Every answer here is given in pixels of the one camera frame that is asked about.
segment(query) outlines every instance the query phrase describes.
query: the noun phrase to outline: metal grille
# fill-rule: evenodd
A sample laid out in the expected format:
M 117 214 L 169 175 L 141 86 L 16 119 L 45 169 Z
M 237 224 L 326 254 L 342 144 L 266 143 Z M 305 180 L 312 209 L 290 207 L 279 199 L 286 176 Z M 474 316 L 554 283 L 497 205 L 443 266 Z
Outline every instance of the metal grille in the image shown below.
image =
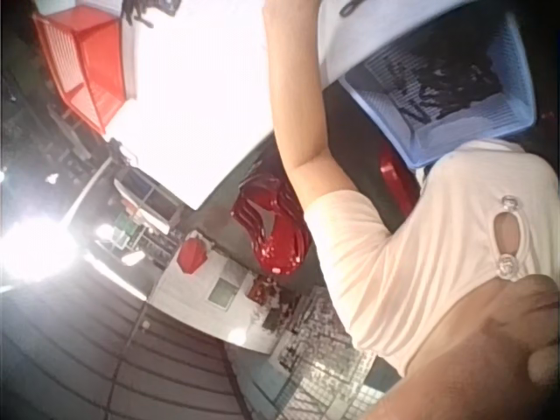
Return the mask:
M 289 420 L 320 420 L 334 404 L 344 409 L 355 400 L 375 355 L 352 347 L 324 288 L 313 291 L 295 328 L 280 355 L 291 375 L 276 406 Z
M 367 385 L 362 385 L 352 405 L 346 410 L 343 420 L 358 420 L 362 418 L 382 399 L 383 395 L 381 391 L 370 388 Z

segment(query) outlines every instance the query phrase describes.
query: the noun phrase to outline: white t-shirt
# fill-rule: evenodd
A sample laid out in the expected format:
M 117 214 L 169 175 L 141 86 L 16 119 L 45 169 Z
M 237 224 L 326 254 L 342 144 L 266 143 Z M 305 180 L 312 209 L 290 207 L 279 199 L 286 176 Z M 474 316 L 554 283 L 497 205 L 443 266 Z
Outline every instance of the white t-shirt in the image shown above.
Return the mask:
M 515 215 L 520 245 L 500 255 L 494 218 Z M 404 376 L 410 359 L 462 297 L 499 276 L 560 283 L 558 179 L 541 158 L 500 140 L 466 143 L 431 170 L 393 235 L 371 201 L 337 191 L 305 212 L 334 307 L 357 348 Z

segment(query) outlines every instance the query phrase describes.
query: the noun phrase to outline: t-shirt sleeve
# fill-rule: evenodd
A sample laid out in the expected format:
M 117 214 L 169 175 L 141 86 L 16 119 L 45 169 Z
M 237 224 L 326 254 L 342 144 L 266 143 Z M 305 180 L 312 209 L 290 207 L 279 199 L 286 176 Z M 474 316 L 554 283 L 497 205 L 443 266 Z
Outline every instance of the t-shirt sleeve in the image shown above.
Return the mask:
M 305 211 L 305 221 L 342 324 L 356 347 L 371 347 L 371 314 L 392 270 L 385 252 L 391 233 L 372 202 L 356 191 L 319 197 Z

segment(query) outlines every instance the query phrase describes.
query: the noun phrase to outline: skin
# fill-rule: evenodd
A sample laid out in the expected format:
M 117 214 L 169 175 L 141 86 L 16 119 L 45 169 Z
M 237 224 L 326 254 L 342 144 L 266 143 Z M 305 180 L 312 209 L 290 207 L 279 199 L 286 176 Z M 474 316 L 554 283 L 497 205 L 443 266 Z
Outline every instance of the skin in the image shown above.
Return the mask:
M 267 0 L 263 8 L 276 142 L 304 210 L 325 194 L 356 190 L 328 148 L 317 46 L 319 6 L 320 0 Z M 494 229 L 501 252 L 514 255 L 519 246 L 515 218 L 500 216 Z M 556 378 L 557 296 L 550 279 L 531 276 L 517 283 L 495 278 L 464 297 L 420 347 L 403 384 L 385 399 L 383 405 L 394 415 L 387 418 L 533 418 L 550 392 L 545 384 Z M 546 309 L 540 308 L 543 301 Z M 543 336 L 537 333 L 541 326 L 546 326 Z M 470 372 L 479 373 L 479 379 L 474 381 Z M 485 383 L 499 387 L 515 404 L 488 398 L 495 392 Z M 414 397 L 437 395 L 437 389 L 448 397 Z M 370 418 L 385 418 L 375 415 Z

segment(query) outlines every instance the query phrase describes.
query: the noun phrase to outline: white wall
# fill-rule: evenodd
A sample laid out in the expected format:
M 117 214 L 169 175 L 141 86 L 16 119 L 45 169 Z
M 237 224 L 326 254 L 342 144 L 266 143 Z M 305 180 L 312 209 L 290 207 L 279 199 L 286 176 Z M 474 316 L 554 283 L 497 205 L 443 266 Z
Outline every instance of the white wall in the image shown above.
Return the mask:
M 150 297 L 150 303 L 175 319 L 226 342 L 231 342 L 228 335 L 233 330 L 247 331 L 243 347 L 269 354 L 277 343 L 277 336 L 261 327 L 266 310 L 246 297 L 255 273 L 248 271 L 226 311 L 207 300 L 227 261 L 226 256 L 210 251 L 204 265 L 193 275 L 187 275 L 177 264 L 175 255 Z

